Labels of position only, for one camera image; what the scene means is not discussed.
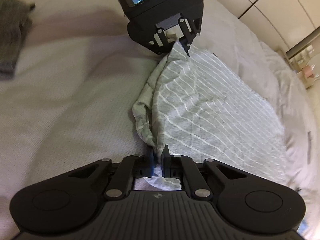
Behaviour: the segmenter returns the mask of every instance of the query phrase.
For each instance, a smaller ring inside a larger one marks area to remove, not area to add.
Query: circular cap
[[[62,190],[47,190],[39,193],[32,200],[33,205],[41,210],[58,210],[70,201],[70,196]]]
[[[120,197],[122,195],[122,191],[119,190],[119,189],[109,189],[107,192],[106,192],[106,195],[108,197]]]
[[[270,191],[254,191],[245,197],[246,204],[259,212],[273,212],[281,208],[283,201],[277,194]]]
[[[198,197],[209,197],[211,192],[207,189],[201,188],[195,191],[195,195]]]

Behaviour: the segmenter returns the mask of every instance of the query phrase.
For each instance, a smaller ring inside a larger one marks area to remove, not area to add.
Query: silver screw
[[[122,195],[122,191],[119,190],[119,189],[109,189],[107,192],[106,192],[106,195],[108,197],[120,197]]]
[[[195,195],[198,197],[209,197],[211,192],[207,189],[201,188],[195,191]]]

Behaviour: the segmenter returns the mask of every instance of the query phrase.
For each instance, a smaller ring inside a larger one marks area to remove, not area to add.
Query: striped cloth
[[[155,86],[151,141],[158,154],[168,144],[171,154],[213,158],[286,184],[284,128],[271,105],[215,55],[194,46],[189,54],[176,43]],[[140,124],[138,133],[150,127]]]

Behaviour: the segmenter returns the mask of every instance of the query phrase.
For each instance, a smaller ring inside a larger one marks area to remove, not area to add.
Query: ribbed gray panel
[[[184,191],[132,191],[124,200],[107,202],[100,215],[79,231],[53,237],[22,233],[16,239],[303,240],[294,231],[278,236],[246,234],[224,222],[210,203],[190,199]]]

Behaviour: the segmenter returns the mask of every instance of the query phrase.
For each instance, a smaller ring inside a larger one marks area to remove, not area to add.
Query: mattress
[[[104,157],[117,162],[145,150],[131,107],[161,59],[129,39],[117,0],[25,1],[36,3],[34,27],[16,78],[0,83],[0,239],[18,231],[8,206],[22,187]],[[253,46],[256,36],[235,22],[216,0],[205,0],[202,35],[194,44],[214,52],[280,116],[274,74],[279,64],[274,70],[259,67],[270,66],[263,47]],[[298,100],[307,111],[303,96]],[[301,133],[290,146],[293,155],[308,148],[305,131],[314,129],[312,114],[302,112],[301,118],[300,127],[289,129]]]

